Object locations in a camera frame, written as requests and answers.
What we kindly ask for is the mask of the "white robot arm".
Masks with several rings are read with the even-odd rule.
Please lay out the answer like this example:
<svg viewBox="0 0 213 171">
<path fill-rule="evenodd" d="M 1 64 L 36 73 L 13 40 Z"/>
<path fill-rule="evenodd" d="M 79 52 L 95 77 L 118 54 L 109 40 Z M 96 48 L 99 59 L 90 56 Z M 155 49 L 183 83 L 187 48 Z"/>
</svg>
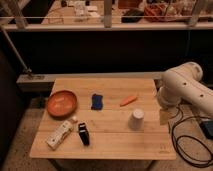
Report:
<svg viewBox="0 0 213 171">
<path fill-rule="evenodd" d="M 162 86 L 157 92 L 160 124 L 169 120 L 169 109 L 185 100 L 213 118 L 213 90 L 201 83 L 202 67 L 196 62 L 186 62 L 162 73 Z"/>
</svg>

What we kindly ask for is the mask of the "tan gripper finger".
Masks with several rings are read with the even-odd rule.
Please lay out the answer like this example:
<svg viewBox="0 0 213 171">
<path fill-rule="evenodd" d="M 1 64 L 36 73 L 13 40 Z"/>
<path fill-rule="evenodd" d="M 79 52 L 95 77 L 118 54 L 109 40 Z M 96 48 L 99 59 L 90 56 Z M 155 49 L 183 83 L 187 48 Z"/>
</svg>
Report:
<svg viewBox="0 0 213 171">
<path fill-rule="evenodd" d="M 168 123 L 168 120 L 170 119 L 170 112 L 166 109 L 161 109 L 159 111 L 160 116 L 160 124 L 165 125 Z"/>
</svg>

